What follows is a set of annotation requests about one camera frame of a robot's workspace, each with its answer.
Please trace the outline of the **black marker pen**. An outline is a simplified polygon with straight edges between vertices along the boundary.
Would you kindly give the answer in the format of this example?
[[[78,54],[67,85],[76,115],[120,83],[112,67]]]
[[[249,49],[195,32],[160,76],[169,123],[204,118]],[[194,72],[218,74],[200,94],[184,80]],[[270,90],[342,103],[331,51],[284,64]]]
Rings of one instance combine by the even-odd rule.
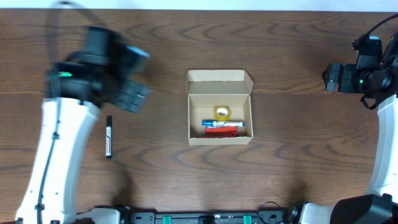
[[[112,116],[106,117],[106,151],[105,157],[111,159],[113,156],[112,150],[112,134],[113,134],[113,119]]]

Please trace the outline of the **blue marker pen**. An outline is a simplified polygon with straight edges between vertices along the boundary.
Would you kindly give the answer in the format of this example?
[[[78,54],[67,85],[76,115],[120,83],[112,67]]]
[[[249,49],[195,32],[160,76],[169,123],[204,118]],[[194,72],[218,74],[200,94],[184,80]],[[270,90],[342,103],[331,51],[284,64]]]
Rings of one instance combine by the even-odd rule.
[[[245,122],[242,121],[212,121],[203,120],[201,122],[203,126],[206,127],[245,127]]]

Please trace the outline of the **brown cardboard box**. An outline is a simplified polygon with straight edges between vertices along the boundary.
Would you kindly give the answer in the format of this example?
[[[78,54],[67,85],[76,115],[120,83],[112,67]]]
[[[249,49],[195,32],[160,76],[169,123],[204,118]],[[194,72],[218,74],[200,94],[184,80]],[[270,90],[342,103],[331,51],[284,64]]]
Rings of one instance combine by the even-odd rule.
[[[251,90],[253,81],[245,70],[189,70],[187,72],[188,144],[245,145],[253,139]],[[196,138],[204,135],[203,120],[216,121],[214,108],[231,109],[229,121],[245,122],[236,138]]]

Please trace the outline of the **yellow tape roll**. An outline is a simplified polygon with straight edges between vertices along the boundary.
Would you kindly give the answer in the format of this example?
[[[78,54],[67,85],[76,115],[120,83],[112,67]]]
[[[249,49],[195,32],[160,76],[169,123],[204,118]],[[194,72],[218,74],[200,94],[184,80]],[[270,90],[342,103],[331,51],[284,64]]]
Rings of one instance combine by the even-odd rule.
[[[214,108],[214,118],[217,121],[229,121],[231,119],[231,109],[227,106],[216,106]]]

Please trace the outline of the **red stapler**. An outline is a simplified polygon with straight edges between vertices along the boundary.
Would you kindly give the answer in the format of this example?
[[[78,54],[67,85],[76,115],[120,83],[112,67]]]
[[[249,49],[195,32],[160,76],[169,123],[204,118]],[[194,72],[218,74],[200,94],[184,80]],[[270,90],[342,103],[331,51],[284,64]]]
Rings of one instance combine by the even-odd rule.
[[[236,126],[222,126],[222,127],[209,126],[205,128],[206,134],[224,134],[224,133],[233,133],[236,131],[237,131]]]

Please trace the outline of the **red utility knife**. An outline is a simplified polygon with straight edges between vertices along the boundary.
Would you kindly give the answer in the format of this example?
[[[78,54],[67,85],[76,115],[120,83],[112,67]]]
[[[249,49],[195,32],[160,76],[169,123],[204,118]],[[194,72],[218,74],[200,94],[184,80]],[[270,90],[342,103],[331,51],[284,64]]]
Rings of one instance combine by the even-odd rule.
[[[196,136],[196,138],[236,138],[239,137],[238,132],[231,133],[208,133],[200,136]]]

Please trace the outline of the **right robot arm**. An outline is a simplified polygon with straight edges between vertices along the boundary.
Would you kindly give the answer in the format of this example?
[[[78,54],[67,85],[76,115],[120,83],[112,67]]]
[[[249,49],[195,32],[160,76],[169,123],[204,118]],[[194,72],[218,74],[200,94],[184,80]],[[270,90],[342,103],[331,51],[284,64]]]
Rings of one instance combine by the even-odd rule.
[[[353,41],[356,63],[331,63],[322,78],[328,91],[360,94],[376,110],[379,134],[373,173],[363,196],[334,206],[305,202],[296,208],[296,223],[397,223],[397,36],[386,48],[369,33]]]

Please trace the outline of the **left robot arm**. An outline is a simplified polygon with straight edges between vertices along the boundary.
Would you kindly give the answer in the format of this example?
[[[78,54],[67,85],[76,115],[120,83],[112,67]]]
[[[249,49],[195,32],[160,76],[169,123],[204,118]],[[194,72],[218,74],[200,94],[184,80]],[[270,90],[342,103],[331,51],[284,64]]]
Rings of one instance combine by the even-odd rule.
[[[49,70],[42,126],[32,174],[16,213],[17,223],[120,223],[117,208],[76,210],[76,188],[86,142],[101,107],[137,113],[149,89],[130,79],[149,54],[102,27],[89,27],[81,50]]]

